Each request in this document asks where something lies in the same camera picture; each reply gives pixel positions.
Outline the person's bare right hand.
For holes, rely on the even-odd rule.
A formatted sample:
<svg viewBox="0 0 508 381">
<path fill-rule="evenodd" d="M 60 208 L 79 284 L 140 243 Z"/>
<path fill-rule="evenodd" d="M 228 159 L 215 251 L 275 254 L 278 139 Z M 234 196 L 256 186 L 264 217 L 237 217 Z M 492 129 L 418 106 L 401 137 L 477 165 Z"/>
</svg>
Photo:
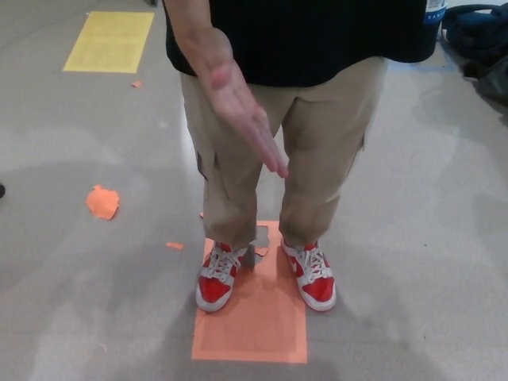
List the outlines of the person's bare right hand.
<svg viewBox="0 0 508 381">
<path fill-rule="evenodd" d="M 187 60 L 215 113 L 244 138 L 269 171 L 287 177 L 267 114 L 249 89 L 226 35 L 215 28 L 198 32 Z"/>
</svg>

